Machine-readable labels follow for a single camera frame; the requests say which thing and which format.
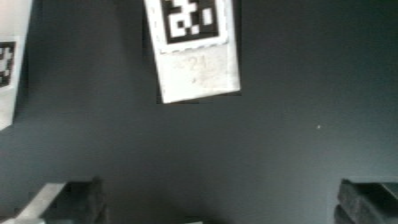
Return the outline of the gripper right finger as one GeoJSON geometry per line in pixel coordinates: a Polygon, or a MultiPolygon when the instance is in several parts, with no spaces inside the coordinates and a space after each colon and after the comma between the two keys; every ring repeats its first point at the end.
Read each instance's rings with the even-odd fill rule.
{"type": "Polygon", "coordinates": [[[334,224],[398,224],[398,182],[341,180],[334,224]]]}

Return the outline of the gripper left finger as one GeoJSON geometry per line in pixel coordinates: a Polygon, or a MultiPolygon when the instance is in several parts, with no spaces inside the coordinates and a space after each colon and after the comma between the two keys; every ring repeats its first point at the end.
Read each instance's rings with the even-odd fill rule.
{"type": "Polygon", "coordinates": [[[11,224],[110,224],[102,179],[47,183],[11,224]]]}

